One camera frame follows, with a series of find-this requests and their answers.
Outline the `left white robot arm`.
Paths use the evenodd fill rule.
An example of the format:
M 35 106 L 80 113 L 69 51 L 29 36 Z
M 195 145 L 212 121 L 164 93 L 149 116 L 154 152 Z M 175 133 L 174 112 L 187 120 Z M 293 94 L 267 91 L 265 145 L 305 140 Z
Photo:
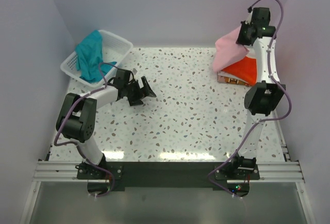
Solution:
M 61 107 L 57 122 L 54 146 L 74 145 L 89 164 L 89 173 L 96 179 L 106 175 L 105 155 L 98 148 L 93 137 L 96 111 L 113 102 L 127 98 L 130 106 L 143 105 L 146 97 L 155 98 L 145 76 L 141 77 L 143 86 L 130 70 L 117 69 L 116 75 L 98 89 L 82 95 L 68 93 Z

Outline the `pink t-shirt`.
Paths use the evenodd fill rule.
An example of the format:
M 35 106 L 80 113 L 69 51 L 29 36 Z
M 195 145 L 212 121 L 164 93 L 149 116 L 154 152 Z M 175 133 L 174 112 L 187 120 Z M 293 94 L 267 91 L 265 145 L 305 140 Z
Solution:
M 212 64 L 215 73 L 239 62 L 249 53 L 244 45 L 236 43 L 240 28 L 241 26 L 237 27 L 215 42 L 216 54 Z

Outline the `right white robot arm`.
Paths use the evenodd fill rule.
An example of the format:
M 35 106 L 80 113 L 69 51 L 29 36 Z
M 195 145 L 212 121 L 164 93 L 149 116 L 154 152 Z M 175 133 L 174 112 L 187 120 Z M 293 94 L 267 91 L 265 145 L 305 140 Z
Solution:
M 284 95 L 286 86 L 280 83 L 276 70 L 276 28 L 270 25 L 271 12 L 265 7 L 249 7 L 249 17 L 241 23 L 237 43 L 252 46 L 256 56 L 256 84 L 245 94 L 247 110 L 242 144 L 230 162 L 230 174 L 243 178 L 254 170 L 258 142 L 265 119 L 275 110 Z

